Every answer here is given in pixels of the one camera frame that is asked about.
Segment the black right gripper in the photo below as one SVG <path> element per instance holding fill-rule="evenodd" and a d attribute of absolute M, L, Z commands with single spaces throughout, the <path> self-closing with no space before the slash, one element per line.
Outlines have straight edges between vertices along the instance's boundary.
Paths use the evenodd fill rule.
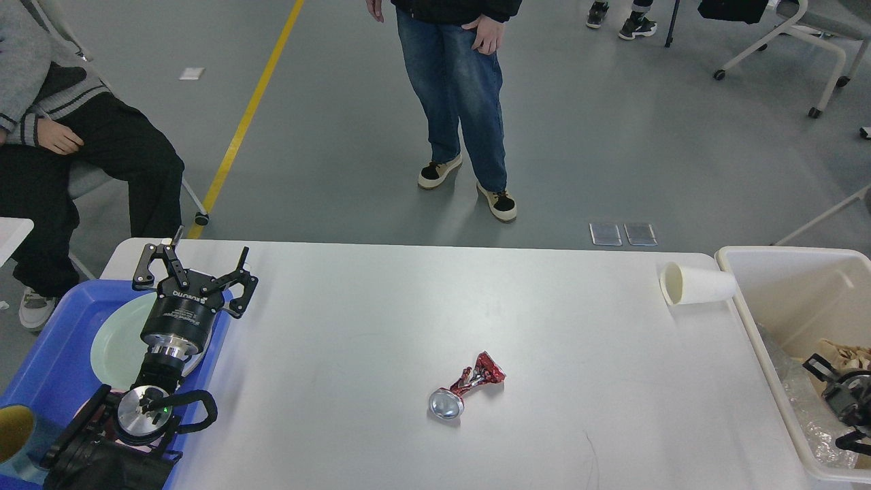
<path fill-rule="evenodd" d="M 869 427 L 869 373 L 843 375 L 820 354 L 812 354 L 802 367 L 816 379 L 814 386 L 823 393 L 825 403 L 843 424 L 856 428 Z M 855 430 L 836 440 L 836 446 L 844 451 L 871 456 L 870 444 L 862 443 L 868 434 Z"/>

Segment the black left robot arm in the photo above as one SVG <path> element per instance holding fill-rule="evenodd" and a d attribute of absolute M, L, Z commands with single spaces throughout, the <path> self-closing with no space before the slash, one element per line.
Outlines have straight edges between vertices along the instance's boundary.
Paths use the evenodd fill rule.
<path fill-rule="evenodd" d="M 140 333 L 147 349 L 137 378 L 124 393 L 100 385 L 77 412 L 41 460 L 44 488 L 161 489 L 182 457 L 174 438 L 218 418 L 211 393 L 182 387 L 205 359 L 218 313 L 239 319 L 259 281 L 246 269 L 248 247 L 215 277 L 184 267 L 179 239 L 145 245 L 133 275 L 134 291 L 157 295 Z"/>

